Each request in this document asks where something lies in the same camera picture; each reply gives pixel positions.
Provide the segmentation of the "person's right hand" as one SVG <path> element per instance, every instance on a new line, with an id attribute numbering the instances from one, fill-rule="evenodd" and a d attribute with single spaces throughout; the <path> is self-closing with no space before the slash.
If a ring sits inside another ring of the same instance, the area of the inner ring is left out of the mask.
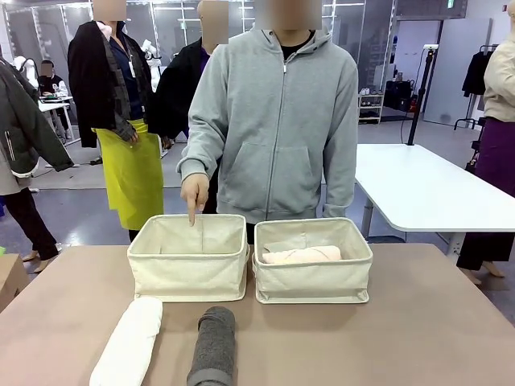
<path id="1" fill-rule="evenodd" d="M 191 174 L 182 182 L 181 197 L 187 204 L 189 224 L 193 226 L 196 214 L 204 210 L 208 200 L 209 178 L 206 174 Z"/>

